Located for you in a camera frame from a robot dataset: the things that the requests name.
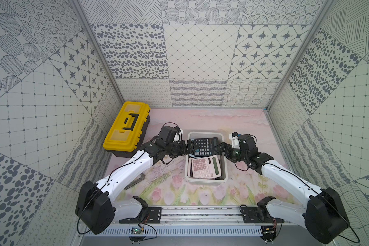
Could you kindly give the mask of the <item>white plastic storage box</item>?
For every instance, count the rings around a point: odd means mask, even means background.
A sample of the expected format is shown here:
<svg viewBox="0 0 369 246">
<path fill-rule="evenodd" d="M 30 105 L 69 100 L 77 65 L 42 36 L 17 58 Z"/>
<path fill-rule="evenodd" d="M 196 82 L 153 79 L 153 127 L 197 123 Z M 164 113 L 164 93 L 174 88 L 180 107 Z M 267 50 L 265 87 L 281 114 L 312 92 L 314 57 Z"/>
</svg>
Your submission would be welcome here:
<svg viewBox="0 0 369 246">
<path fill-rule="evenodd" d="M 224 136 L 218 132 L 190 132 L 188 133 L 188 139 L 195 139 L 195 138 L 212 138 L 217 137 L 219 143 L 225 142 Z M 190 159 L 195 158 L 192 154 L 188 154 L 185 157 L 186 164 L 185 164 L 185 178 L 190 182 L 201 183 L 201 184 L 213 184 L 218 185 L 226 182 L 228 180 L 228 168 L 227 168 L 227 159 L 223 155 L 218 155 L 221 164 L 221 171 L 222 175 L 220 178 L 217 179 L 196 179 L 191 177 L 191 170 L 190 170 Z"/>
</svg>

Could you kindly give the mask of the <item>small black calculator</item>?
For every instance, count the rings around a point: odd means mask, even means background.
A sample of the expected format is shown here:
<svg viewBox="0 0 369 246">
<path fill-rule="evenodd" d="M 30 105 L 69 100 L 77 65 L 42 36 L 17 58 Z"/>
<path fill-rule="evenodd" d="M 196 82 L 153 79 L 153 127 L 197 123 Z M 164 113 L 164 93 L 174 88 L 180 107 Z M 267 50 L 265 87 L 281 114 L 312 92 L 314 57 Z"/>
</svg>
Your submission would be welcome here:
<svg viewBox="0 0 369 246">
<path fill-rule="evenodd" d="M 192 156 L 195 158 L 208 157 L 216 154 L 215 147 L 219 144 L 217 137 L 192 139 L 195 150 Z"/>
</svg>

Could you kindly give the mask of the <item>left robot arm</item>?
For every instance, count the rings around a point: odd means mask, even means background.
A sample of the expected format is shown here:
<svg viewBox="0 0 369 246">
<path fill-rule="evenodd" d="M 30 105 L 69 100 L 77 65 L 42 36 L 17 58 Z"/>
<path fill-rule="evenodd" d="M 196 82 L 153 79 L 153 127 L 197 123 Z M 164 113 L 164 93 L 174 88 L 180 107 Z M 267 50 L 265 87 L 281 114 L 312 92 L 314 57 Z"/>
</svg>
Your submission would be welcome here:
<svg viewBox="0 0 369 246">
<path fill-rule="evenodd" d="M 124 165 L 107 177 L 82 185 L 75 214 L 90 232 L 97 235 L 113 221 L 132 220 L 142 223 L 148 217 L 148 204 L 138 196 L 115 203 L 124 188 L 144 171 L 163 160 L 174 159 L 195 151 L 191 140 L 182 140 L 178 127 L 163 126 L 159 134 L 141 145 L 140 149 Z"/>
</svg>

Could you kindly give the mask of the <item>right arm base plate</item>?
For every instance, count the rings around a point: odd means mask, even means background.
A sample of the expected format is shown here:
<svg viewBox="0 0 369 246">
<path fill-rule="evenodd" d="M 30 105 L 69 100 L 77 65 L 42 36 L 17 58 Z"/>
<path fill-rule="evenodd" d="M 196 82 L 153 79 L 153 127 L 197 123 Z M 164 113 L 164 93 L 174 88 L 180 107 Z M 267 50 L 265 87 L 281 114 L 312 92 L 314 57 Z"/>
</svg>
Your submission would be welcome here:
<svg viewBox="0 0 369 246">
<path fill-rule="evenodd" d="M 246 205 L 241 205 L 239 207 L 239 211 L 242 214 L 244 223 L 285 223 L 283 219 L 271 217 L 268 212 L 263 213 L 258 207 L 248 207 Z"/>
</svg>

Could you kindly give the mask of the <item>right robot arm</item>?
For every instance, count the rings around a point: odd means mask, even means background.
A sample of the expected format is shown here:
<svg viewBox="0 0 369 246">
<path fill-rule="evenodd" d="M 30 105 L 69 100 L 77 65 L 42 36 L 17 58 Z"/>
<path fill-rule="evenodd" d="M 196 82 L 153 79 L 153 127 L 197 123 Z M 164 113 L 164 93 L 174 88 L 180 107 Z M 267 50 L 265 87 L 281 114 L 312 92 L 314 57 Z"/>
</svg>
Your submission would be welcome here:
<svg viewBox="0 0 369 246">
<path fill-rule="evenodd" d="M 294 223 L 323 244 L 329 244 L 350 228 L 341 198 L 334 189 L 322 189 L 280 165 L 269 154 L 259 152 L 253 135 L 234 132 L 230 140 L 230 144 L 214 144 L 213 151 L 233 163 L 244 162 L 249 169 L 274 181 L 299 201 L 296 205 L 266 196 L 257 203 L 259 220 L 281 219 Z"/>
</svg>

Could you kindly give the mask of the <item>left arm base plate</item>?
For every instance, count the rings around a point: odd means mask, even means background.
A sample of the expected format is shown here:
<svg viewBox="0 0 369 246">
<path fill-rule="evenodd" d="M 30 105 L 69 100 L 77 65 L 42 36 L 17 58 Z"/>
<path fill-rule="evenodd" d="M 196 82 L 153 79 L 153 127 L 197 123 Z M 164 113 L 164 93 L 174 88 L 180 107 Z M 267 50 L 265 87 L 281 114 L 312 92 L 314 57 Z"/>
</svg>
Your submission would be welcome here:
<svg viewBox="0 0 369 246">
<path fill-rule="evenodd" d="M 158 224 L 161 222 L 162 207 L 147 207 L 141 210 L 136 218 L 126 218 L 119 221 L 120 224 Z"/>
</svg>

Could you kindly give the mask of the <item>pink calculator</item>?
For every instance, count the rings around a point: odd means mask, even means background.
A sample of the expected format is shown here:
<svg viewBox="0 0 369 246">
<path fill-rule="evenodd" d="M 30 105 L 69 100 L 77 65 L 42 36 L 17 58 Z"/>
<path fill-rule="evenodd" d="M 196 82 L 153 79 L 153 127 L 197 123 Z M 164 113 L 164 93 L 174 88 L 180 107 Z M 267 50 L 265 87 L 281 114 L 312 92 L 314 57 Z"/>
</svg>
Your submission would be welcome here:
<svg viewBox="0 0 369 246">
<path fill-rule="evenodd" d="M 217 179 L 222 175 L 219 156 L 190 159 L 191 177 L 196 179 Z"/>
</svg>

